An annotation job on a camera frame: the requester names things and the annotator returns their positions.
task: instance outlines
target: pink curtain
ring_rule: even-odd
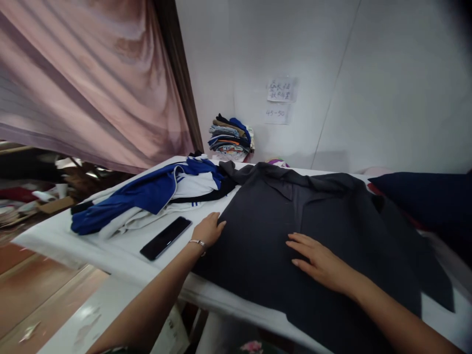
[[[138,173],[193,149],[150,0],[0,0],[0,139]]]

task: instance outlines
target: white wall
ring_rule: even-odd
[[[472,168],[472,61],[457,23],[439,1],[362,0],[314,169]]]
[[[252,162],[356,172],[472,167],[471,63],[441,0],[177,0],[204,144],[221,112]],[[266,82],[298,77],[292,123],[264,124]]]

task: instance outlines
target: phone screen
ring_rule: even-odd
[[[190,220],[179,216],[139,252],[150,261],[154,261],[191,224]]]

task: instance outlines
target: hand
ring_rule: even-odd
[[[221,232],[226,225],[226,221],[223,221],[218,225],[219,216],[220,213],[210,213],[200,222],[200,224],[195,226],[192,239],[203,241],[208,247],[213,246],[219,239]]]
[[[292,241],[286,244],[310,260],[307,263],[294,259],[292,263],[328,289],[352,297],[361,283],[368,280],[311,237],[294,233],[289,238]]]

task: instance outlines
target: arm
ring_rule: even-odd
[[[370,279],[352,269],[318,241],[290,234],[287,245],[307,257],[292,263],[327,288],[356,302],[399,353],[462,353]]]
[[[208,247],[220,237],[226,221],[217,225],[220,213],[211,213],[195,227],[192,239],[203,241]],[[159,336],[183,282],[203,254],[197,243],[188,243],[138,296],[118,315],[107,330],[88,350],[87,354],[128,346],[140,353],[149,353]]]

